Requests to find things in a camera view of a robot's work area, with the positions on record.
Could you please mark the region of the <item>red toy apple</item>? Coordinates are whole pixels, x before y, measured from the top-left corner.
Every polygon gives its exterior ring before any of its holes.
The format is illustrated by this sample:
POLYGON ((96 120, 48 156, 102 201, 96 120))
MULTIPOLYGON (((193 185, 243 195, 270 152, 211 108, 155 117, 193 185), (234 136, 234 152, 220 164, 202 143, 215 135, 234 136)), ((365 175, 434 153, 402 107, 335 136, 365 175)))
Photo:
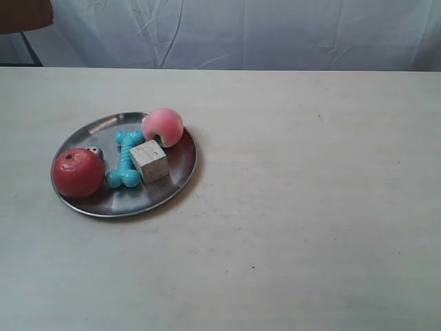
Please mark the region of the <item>red toy apple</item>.
POLYGON ((93 195, 101 187, 104 177, 103 161, 85 148, 73 148, 62 152, 51 169, 55 189, 71 199, 83 199, 93 195))

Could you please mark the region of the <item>pink toy peach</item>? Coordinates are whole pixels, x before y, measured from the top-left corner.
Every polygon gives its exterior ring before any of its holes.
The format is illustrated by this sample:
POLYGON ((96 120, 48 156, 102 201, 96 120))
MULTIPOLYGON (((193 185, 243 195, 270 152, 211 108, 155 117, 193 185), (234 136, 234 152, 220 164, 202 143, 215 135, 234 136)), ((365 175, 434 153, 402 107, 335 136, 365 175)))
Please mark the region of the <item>pink toy peach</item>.
POLYGON ((176 145, 183 136, 183 119, 171 108, 157 108, 142 121, 141 131, 146 141, 158 137, 164 148, 176 145))

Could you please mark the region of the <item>turquoise rubber bone toy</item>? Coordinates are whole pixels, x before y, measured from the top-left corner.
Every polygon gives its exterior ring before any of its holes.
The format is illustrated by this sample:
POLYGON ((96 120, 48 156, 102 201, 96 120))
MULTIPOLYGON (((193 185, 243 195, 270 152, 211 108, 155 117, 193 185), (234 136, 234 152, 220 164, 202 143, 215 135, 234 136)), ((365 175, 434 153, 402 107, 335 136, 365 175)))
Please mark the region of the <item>turquoise rubber bone toy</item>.
POLYGON ((144 143, 145 138, 140 130, 120 130, 115 134, 115 141, 120 147, 120 158, 117 169, 110 170, 105 181, 110 188, 119 188, 122 185, 134 188, 141 182, 141 175, 133 164, 130 150, 144 143))

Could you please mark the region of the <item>grey wooden cube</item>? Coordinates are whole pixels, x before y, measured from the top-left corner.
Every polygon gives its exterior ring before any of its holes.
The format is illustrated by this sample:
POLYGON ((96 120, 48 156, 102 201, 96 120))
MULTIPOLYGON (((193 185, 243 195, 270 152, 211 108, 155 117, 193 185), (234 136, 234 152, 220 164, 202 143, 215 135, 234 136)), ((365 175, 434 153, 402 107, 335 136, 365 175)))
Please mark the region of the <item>grey wooden cube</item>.
POLYGON ((155 140, 131 148, 130 156, 144 184, 162 179, 170 173, 166 153, 155 140))

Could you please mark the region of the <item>round steel plate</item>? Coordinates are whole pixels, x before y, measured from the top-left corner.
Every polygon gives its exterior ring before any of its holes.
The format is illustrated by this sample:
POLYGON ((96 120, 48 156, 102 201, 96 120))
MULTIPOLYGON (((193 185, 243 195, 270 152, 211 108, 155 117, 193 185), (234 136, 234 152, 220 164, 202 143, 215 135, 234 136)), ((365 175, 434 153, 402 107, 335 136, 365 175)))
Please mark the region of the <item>round steel plate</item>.
MULTIPOLYGON (((145 112, 123 112, 97 119, 72 133, 57 150, 57 159, 66 150, 96 146, 103 151, 106 170, 117 167, 120 147, 115 135, 119 130, 133 131, 141 126, 145 112)), ((91 217, 119 218, 147 212, 174 198, 191 181, 198 165, 198 148, 186 129, 181 140, 165 150, 170 175, 135 188, 111 189, 105 183, 92 196, 71 199, 58 195, 68 207, 91 217)))

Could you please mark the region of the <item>dark stand leg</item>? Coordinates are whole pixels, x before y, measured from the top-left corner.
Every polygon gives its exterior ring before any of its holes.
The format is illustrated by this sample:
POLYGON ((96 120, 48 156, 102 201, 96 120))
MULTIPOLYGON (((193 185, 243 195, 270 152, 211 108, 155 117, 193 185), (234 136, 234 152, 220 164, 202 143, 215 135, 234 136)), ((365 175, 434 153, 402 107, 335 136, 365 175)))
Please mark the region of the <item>dark stand leg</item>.
POLYGON ((34 67, 43 67, 43 64, 40 60, 40 58, 35 53, 34 49, 32 48, 30 42, 28 41, 28 38, 26 37, 25 33, 23 31, 20 31, 20 36, 25 44, 25 47, 30 55, 30 58, 32 60, 32 65, 34 67))

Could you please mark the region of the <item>white backdrop cloth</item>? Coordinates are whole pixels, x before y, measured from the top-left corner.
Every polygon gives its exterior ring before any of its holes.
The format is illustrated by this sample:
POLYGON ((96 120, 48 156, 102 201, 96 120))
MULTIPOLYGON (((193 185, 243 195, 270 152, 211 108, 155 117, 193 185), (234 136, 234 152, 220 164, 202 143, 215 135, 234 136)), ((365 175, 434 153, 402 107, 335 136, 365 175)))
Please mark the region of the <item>white backdrop cloth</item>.
MULTIPOLYGON (((47 67, 440 69, 439 1, 54 1, 25 32, 47 67)), ((19 33, 1 64, 30 66, 19 33)))

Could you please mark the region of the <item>brown object top corner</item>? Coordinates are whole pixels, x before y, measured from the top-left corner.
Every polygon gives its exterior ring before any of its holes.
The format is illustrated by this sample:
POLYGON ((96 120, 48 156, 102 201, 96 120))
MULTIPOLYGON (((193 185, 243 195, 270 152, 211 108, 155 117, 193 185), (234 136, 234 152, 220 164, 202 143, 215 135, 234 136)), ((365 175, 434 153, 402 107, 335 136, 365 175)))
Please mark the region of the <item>brown object top corner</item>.
POLYGON ((1 0, 1 34, 45 28, 53 24, 50 0, 1 0))

